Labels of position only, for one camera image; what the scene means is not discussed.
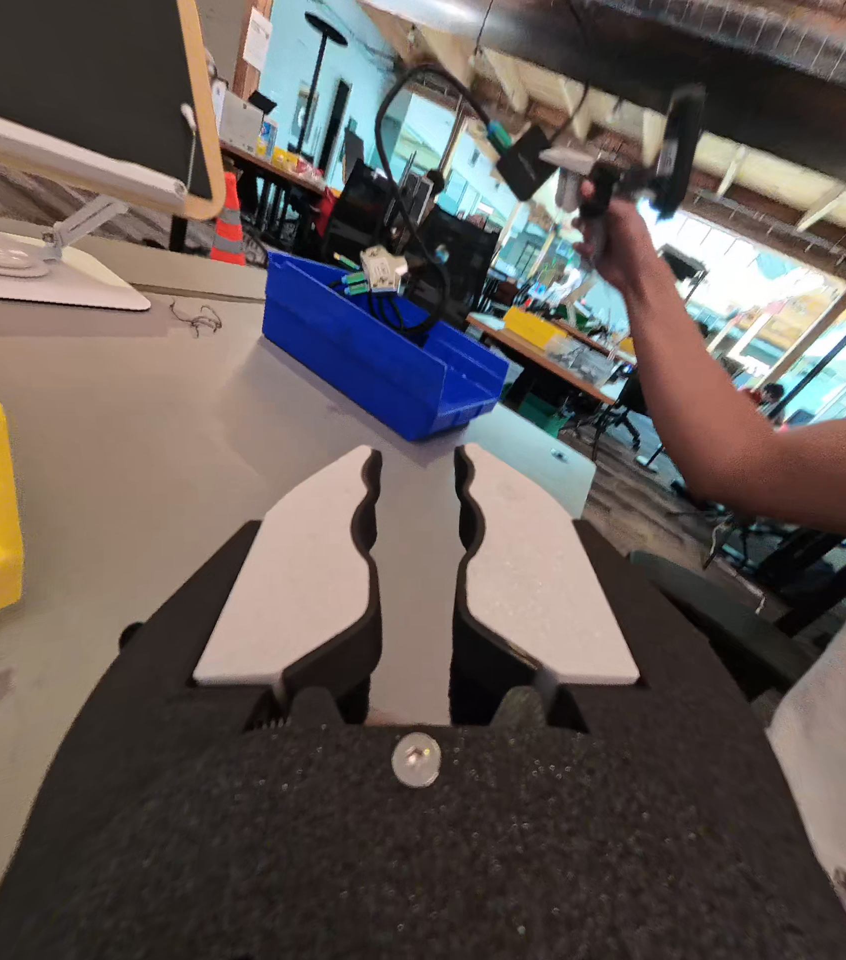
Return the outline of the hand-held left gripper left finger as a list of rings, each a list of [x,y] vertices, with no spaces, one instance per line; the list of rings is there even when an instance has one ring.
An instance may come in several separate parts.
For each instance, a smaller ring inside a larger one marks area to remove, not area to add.
[[[361,445],[298,484],[261,520],[197,662],[199,687],[267,688],[288,712],[323,689],[362,724],[382,654],[376,564],[382,454]]]

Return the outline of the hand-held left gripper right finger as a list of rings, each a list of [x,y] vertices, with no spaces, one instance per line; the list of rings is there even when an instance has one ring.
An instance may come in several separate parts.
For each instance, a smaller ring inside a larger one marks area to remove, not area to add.
[[[637,687],[641,673],[570,510],[475,442],[454,450],[463,555],[453,597],[450,717],[489,725],[530,688],[572,727],[575,689]]]

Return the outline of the black braided cable green plugs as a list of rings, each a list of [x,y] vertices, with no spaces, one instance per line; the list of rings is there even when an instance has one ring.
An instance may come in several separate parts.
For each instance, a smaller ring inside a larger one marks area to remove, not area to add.
[[[374,142],[379,155],[380,166],[388,183],[396,212],[402,218],[404,226],[409,233],[410,240],[419,247],[420,252],[424,256],[424,264],[429,266],[431,270],[435,271],[436,278],[438,280],[439,297],[437,304],[429,309],[427,318],[412,327],[407,326],[405,321],[400,319],[396,327],[397,331],[405,339],[411,340],[417,344],[421,344],[424,334],[432,330],[436,323],[442,320],[444,307],[446,306],[446,301],[451,289],[451,281],[444,263],[437,258],[436,254],[431,251],[428,246],[426,246],[425,241],[420,238],[417,220],[414,219],[410,210],[408,210],[405,204],[401,188],[399,187],[397,180],[394,178],[392,165],[384,145],[383,123],[393,101],[405,89],[405,87],[428,76],[443,81],[457,94],[459,102],[476,115],[478,121],[484,127],[487,139],[499,156],[503,156],[513,147],[513,138],[506,133],[505,129],[499,122],[490,118],[487,110],[479,103],[475,95],[471,92],[468,84],[455,77],[451,72],[442,66],[437,66],[433,63],[420,63],[406,68],[405,71],[395,79],[392,87],[381,98],[380,105],[374,118],[373,126]]]

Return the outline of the blue plastic bin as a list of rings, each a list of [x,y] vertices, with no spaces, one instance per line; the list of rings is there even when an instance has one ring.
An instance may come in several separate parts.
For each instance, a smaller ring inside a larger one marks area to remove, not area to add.
[[[345,271],[273,249],[263,337],[407,441],[463,427],[500,400],[508,361],[447,322],[417,332],[425,309],[402,296],[398,316],[374,296],[347,295]]]

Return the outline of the person's right forearm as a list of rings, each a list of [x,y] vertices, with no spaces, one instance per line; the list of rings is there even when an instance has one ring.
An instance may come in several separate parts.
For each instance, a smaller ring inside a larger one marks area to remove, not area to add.
[[[620,290],[649,414],[691,493],[846,537],[846,418],[775,429],[707,353],[669,270],[651,261]]]

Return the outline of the grey desk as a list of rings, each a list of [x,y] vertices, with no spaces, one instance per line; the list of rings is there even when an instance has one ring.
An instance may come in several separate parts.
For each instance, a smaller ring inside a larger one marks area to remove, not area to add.
[[[245,522],[348,451],[381,451],[382,653],[373,725],[448,725],[450,608],[463,547],[454,450],[476,443],[578,519],[596,468],[499,406],[411,443],[262,337],[265,274],[94,241],[149,295],[141,314],[0,301],[6,414],[24,547],[0,611],[0,880],[69,727],[117,655]],[[171,299],[222,319],[195,339]]]

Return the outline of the person's right hand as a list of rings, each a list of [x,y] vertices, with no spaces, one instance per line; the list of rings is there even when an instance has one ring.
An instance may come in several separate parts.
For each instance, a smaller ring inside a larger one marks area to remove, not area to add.
[[[674,294],[676,281],[657,256],[644,219],[629,199],[615,197],[598,220],[573,218],[583,240],[575,248],[621,296],[626,307],[654,306]]]

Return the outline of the small yellow bin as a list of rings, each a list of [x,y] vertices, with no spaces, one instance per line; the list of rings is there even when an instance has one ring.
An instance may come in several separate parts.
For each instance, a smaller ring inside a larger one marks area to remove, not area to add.
[[[516,306],[503,315],[503,328],[541,351],[563,352],[568,337],[553,322]]]

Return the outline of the background wooden table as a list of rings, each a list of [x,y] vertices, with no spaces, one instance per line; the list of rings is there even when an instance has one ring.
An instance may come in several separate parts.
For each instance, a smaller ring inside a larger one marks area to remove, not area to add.
[[[512,362],[526,369],[557,378],[571,391],[583,393],[595,402],[609,405],[618,402],[623,383],[604,384],[597,386],[587,380],[577,370],[564,366],[557,359],[547,354],[542,347],[536,346],[512,330],[502,325],[502,320],[485,314],[469,314],[466,318],[470,328],[477,331],[480,342],[499,349]]]

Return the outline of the black office chair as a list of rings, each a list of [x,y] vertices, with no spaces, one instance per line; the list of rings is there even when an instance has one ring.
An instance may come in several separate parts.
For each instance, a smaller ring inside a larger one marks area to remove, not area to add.
[[[359,159],[316,241],[316,259],[357,263],[363,250],[377,244],[393,254],[408,255],[411,267],[422,265],[425,258],[421,244],[396,208],[390,181]]]

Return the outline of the white hub adapter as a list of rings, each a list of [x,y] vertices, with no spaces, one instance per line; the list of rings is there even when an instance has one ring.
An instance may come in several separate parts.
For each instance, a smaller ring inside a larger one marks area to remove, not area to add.
[[[369,246],[359,254],[360,270],[369,291],[376,295],[403,294],[410,276],[407,259],[385,246]]]

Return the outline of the white paper notice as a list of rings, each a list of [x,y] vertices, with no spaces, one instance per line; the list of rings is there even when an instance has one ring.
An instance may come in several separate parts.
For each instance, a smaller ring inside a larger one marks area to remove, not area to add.
[[[241,58],[249,66],[262,73],[269,53],[273,24],[256,6],[252,6],[246,27]]]

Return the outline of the orange traffic cone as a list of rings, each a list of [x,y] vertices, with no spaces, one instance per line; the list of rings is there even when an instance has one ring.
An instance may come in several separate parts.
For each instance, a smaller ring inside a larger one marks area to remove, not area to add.
[[[246,266],[245,238],[238,196],[237,177],[224,173],[225,198],[214,223],[210,258],[234,266]]]

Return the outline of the white screen stand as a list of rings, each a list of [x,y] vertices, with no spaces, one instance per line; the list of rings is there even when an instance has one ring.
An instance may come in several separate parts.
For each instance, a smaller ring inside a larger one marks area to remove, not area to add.
[[[4,162],[56,175],[95,192],[81,209],[56,222],[40,242],[0,231],[0,301],[141,313],[151,302],[72,246],[132,205],[182,213],[188,185],[136,163],[105,156],[0,117]]]

